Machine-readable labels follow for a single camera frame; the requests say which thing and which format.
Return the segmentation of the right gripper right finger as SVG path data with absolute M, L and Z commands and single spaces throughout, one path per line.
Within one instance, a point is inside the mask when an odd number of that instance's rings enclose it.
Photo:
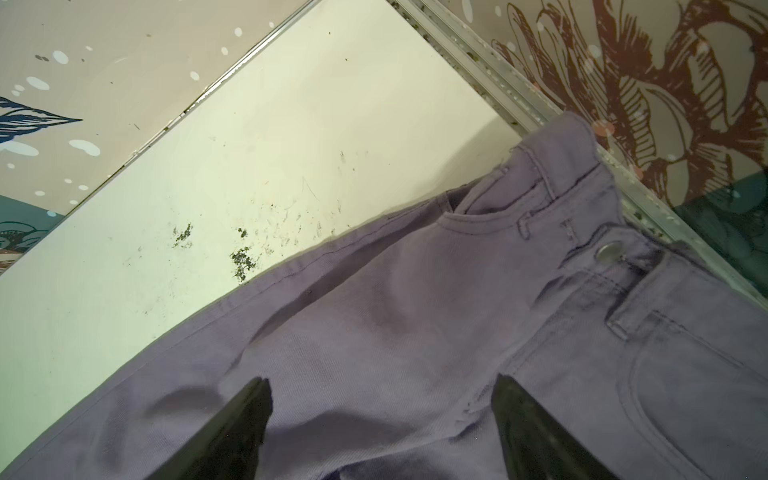
M 491 408 L 509 478 L 615 477 L 512 377 L 497 377 Z

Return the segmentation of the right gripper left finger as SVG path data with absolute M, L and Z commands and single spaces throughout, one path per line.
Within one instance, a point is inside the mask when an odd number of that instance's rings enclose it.
M 253 379 L 149 477 L 253 479 L 272 411 L 270 382 Z

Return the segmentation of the purple trousers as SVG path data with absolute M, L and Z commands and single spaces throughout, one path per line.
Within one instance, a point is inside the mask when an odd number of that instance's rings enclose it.
M 767 475 L 767 314 L 627 223 L 564 113 L 488 175 L 245 283 L 161 336 L 3 471 L 149 479 L 255 378 L 253 479 L 511 479 L 516 380 L 617 479 Z

